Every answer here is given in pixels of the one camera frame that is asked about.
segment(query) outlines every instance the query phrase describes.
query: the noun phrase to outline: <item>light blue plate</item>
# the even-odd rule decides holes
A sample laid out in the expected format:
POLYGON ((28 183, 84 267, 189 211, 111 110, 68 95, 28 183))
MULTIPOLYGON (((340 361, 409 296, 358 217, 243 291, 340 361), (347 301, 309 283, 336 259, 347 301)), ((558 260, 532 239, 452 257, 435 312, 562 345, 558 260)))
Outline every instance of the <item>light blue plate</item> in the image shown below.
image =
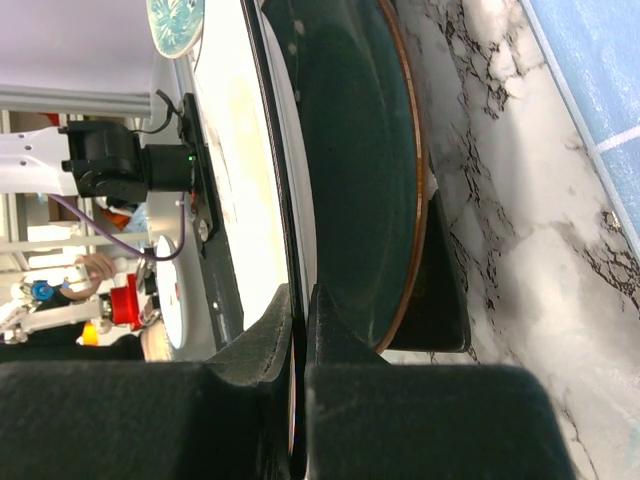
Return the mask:
POLYGON ((205 0, 147 0, 147 17, 158 52, 179 58, 202 36, 205 0))

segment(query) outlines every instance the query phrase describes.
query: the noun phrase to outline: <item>blue tile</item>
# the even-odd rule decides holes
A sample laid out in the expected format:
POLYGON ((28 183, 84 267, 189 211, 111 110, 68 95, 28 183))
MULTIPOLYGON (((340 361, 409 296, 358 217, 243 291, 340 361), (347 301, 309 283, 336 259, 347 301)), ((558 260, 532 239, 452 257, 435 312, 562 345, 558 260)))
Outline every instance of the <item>blue tile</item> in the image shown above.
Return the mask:
POLYGON ((540 23, 536 34, 546 37, 594 142, 639 125, 640 1, 523 3, 540 23))
MULTIPOLYGON (((622 205, 631 219, 636 237, 640 235, 640 138, 636 138, 602 154, 609 176, 613 181, 622 205)), ((638 239, 629 238, 636 243, 638 239)))

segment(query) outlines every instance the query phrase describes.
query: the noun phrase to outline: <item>black cable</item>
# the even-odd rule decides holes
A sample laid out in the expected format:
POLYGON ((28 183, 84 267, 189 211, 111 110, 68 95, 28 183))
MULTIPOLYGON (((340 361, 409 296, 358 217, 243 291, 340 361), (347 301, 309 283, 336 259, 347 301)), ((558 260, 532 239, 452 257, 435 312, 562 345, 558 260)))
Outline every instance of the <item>black cable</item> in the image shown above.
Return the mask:
POLYGON ((196 73, 198 65, 200 64, 200 56, 202 55, 202 45, 204 45, 204 19, 207 15, 207 2, 202 0, 202 35, 200 36, 200 46, 198 47, 198 56, 196 57, 196 63, 193 65, 193 73, 196 73))
POLYGON ((158 95, 162 99, 162 101, 167 104, 167 117, 165 118, 164 122, 155 130, 131 130, 133 133, 146 133, 148 135, 155 135, 156 133, 160 133, 161 131, 163 131, 171 124, 171 120, 173 119, 174 115, 177 115, 178 117, 182 116, 169 98, 169 95, 167 95, 160 89, 156 90, 156 95, 158 95))

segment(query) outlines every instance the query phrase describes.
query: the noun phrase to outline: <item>yellow object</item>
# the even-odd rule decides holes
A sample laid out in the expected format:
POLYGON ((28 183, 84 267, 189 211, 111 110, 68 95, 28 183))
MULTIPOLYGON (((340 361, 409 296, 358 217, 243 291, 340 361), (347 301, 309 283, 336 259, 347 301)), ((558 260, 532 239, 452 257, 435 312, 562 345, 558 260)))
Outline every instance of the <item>yellow object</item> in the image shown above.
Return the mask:
POLYGON ((91 322, 84 324, 84 330, 82 331, 82 344, 98 345, 98 332, 95 325, 91 322))

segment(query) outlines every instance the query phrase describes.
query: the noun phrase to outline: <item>screw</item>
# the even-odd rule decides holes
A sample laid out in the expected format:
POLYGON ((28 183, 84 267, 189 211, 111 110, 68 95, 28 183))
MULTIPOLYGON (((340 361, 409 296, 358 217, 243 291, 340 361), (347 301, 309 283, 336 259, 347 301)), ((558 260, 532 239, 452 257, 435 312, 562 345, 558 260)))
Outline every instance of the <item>screw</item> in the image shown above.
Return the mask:
POLYGON ((209 240, 209 225, 206 220, 200 220, 200 226, 198 227, 198 233, 200 234, 200 240, 206 242, 209 240))

